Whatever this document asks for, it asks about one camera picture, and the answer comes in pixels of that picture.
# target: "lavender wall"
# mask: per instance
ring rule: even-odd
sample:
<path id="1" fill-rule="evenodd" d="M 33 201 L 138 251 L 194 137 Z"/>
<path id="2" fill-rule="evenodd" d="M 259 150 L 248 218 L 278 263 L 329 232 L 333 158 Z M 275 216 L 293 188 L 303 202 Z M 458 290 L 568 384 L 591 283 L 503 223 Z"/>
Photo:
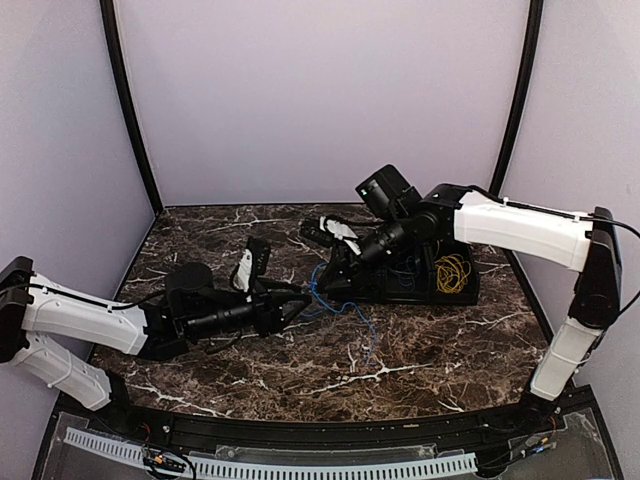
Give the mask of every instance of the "lavender wall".
<path id="1" fill-rule="evenodd" d="M 353 201 L 390 162 L 489 183 L 528 0 L 117 4 L 168 205 Z"/>
<path id="2" fill-rule="evenodd" d="M 504 193 L 564 209 L 610 208 L 640 226 L 640 4 L 565 0 L 545 5 L 522 128 Z M 640 287 L 640 244 L 620 233 L 623 291 Z M 575 276 L 523 263 L 553 325 Z M 577 377 L 591 383 L 626 478 L 640 478 L 640 305 L 623 315 Z"/>
<path id="3" fill-rule="evenodd" d="M 0 105 L 0 268 L 27 255 L 55 281 L 112 296 L 152 212 L 97 1 L 0 2 Z M 27 479 L 56 393 L 6 366 L 0 385 L 0 479 Z"/>

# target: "dark marble surface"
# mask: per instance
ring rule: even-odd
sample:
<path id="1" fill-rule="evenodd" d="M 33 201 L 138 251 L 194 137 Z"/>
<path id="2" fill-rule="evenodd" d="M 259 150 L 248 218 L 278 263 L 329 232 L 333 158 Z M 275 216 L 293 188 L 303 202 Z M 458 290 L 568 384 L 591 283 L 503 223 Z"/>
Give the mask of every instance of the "dark marble surface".
<path id="1" fill-rule="evenodd" d="M 306 216 L 365 219 L 361 205 L 176 207 L 149 235 L 123 289 L 129 301 L 162 286 L 177 265 L 202 261 L 218 286 L 248 235 L 272 243 L 268 277 L 308 285 L 329 250 L 298 234 Z M 92 362 L 121 374 L 134 403 L 251 420 L 362 421 L 478 410 L 518 400 L 546 342 L 504 255 L 474 247 L 481 272 L 474 307 L 369 306 L 298 319 L 268 339 L 246 335 L 208 356 L 207 342 L 165 363 L 97 347 Z"/>

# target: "white plastic shell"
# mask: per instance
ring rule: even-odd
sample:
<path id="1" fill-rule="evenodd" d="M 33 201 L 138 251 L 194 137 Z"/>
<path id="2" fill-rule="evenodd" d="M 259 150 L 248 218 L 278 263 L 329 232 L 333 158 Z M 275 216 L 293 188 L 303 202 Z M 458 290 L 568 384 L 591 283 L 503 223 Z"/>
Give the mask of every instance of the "white plastic shell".
<path id="1" fill-rule="evenodd" d="M 555 400 L 600 335 L 602 330 L 587 328 L 567 317 L 538 364 L 531 379 L 531 393 Z"/>
<path id="2" fill-rule="evenodd" d="M 251 267 L 253 266 L 253 254 L 248 248 L 245 249 L 238 263 L 238 271 L 233 277 L 233 286 L 242 290 L 249 291 L 249 280 L 251 279 Z"/>
<path id="3" fill-rule="evenodd" d="M 593 223 L 578 221 L 584 212 L 562 212 L 564 218 L 494 202 L 480 192 L 466 193 L 454 213 L 454 237 L 546 258 L 581 272 L 589 251 L 586 233 Z"/>
<path id="4" fill-rule="evenodd" d="M 89 410 L 98 410 L 111 399 L 111 382 L 107 374 L 87 365 L 47 335 L 26 332 L 29 348 L 18 351 L 9 362 L 20 366 L 78 400 Z"/>
<path id="5" fill-rule="evenodd" d="M 332 233 L 333 236 L 338 240 L 344 240 L 344 243 L 346 243 L 351 251 L 353 251 L 353 253 L 355 253 L 356 255 L 360 255 L 362 253 L 362 251 L 360 250 L 360 246 L 353 240 L 349 240 L 349 238 L 358 238 L 358 235 L 356 235 L 356 233 L 351 230 L 351 227 L 345 225 L 344 223 L 340 223 L 337 220 L 325 219 L 326 217 L 320 217 L 320 230 Z"/>
<path id="6" fill-rule="evenodd" d="M 98 304 L 111 307 L 122 305 L 76 292 L 55 284 L 42 275 L 35 275 L 31 281 Z M 29 294 L 34 301 L 27 306 L 22 322 L 24 330 L 57 333 L 106 345 L 130 355 L 137 355 L 147 340 L 144 333 L 147 320 L 139 307 L 110 310 L 38 288 L 30 288 Z"/>

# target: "coiled yellow wire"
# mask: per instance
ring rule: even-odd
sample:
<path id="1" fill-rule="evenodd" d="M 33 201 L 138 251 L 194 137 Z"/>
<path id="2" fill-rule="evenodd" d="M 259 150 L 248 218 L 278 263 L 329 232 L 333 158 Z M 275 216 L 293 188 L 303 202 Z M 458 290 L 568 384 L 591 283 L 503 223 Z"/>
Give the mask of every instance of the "coiled yellow wire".
<path id="1" fill-rule="evenodd" d="M 469 281 L 471 264 L 457 253 L 436 260 L 437 287 L 442 293 L 460 293 Z"/>

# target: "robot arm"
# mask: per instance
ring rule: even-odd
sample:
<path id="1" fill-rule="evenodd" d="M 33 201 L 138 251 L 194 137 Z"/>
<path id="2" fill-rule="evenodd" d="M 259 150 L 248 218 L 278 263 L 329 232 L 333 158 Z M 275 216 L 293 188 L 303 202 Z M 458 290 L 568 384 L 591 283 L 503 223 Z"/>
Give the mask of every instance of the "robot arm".
<path id="1" fill-rule="evenodd" d="M 359 241 L 360 255 L 351 255 L 349 262 L 338 256 L 340 265 L 349 263 L 350 272 L 366 271 L 411 245 L 434 240 L 502 247 L 579 272 L 568 316 L 526 393 L 538 403 L 557 399 L 620 314 L 620 258 L 613 219 L 606 209 L 596 208 L 593 215 L 550 210 L 500 199 L 477 187 L 449 184 L 421 198 L 391 165 L 356 191 L 385 222 Z"/>
<path id="2" fill-rule="evenodd" d="M 98 410 L 126 397 L 122 380 L 42 332 L 151 360 L 173 358 L 186 353 L 189 343 L 249 326 L 266 337 L 311 303 L 300 287 L 260 277 L 268 258 L 268 243 L 250 238 L 232 276 L 232 285 L 243 286 L 238 291 L 215 289 L 204 264 L 183 265 L 167 275 L 164 291 L 143 299 L 160 297 L 154 305 L 111 302 L 65 288 L 34 273 L 30 259 L 18 257 L 0 273 L 0 363 L 20 366 Z"/>

